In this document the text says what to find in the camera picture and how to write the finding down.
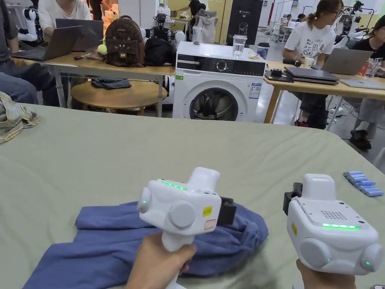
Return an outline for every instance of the round wooden table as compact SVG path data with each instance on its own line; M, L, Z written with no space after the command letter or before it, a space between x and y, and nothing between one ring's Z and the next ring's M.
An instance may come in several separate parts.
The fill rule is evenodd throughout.
M87 106L107 108L110 112L114 109L140 109L140 115L144 115L146 106L155 105L157 109L159 85L148 81L131 81L130 88L103 89L95 88L90 81L74 86L71 89L72 98ZM163 88L163 99L167 91Z

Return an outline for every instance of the green led light strip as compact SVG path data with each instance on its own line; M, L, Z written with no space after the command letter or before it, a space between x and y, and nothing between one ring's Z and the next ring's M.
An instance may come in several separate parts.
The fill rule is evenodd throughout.
M361 229L360 226L352 226L352 225L338 225L338 224L322 224L324 227L331 227L331 228L341 228L341 229Z
M174 184L170 184L170 183L168 183L168 182L166 182L166 181L163 181L162 184L165 184L165 185L168 185L168 186L172 186L172 187L174 187L174 188L177 188L177 189L180 189L180 190L184 190L184 191L187 190L187 188L180 187L180 186L177 186L177 185L174 185Z

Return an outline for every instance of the washing machine door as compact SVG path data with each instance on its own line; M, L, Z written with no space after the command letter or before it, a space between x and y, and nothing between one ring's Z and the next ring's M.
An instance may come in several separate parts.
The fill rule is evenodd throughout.
M246 101L229 81L210 80L195 86L184 99L184 118L244 121Z

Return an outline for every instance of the plaid cloth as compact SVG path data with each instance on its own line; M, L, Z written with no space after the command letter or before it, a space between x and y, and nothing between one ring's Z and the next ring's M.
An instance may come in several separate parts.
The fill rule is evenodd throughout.
M0 145L13 139L24 128L32 128L40 121L35 111L31 111L12 101L0 92Z

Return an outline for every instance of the washing machine dial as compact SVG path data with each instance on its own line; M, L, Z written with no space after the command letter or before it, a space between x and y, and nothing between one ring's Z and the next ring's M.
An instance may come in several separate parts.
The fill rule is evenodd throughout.
M227 69L227 63L226 61L224 60L219 60L217 62L217 69L218 71L222 72L222 71L225 71Z

